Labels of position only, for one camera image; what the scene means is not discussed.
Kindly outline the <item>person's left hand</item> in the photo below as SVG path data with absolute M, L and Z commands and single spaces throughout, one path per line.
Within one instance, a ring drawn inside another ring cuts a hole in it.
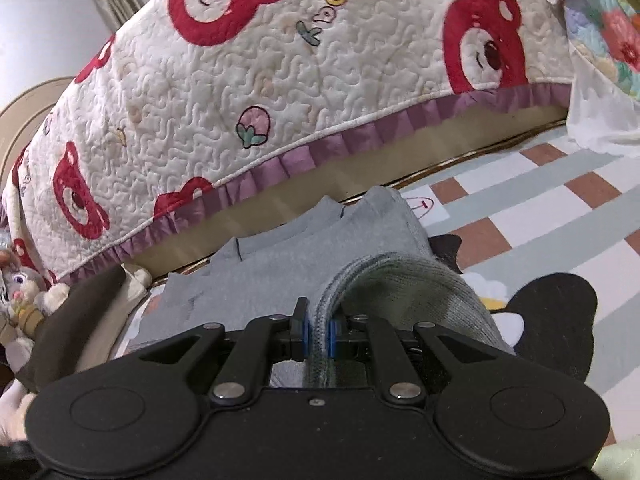
M 35 393 L 29 393 L 20 382 L 14 382 L 2 393 L 0 400 L 0 444 L 2 446 L 27 441 L 25 418 L 35 397 Z

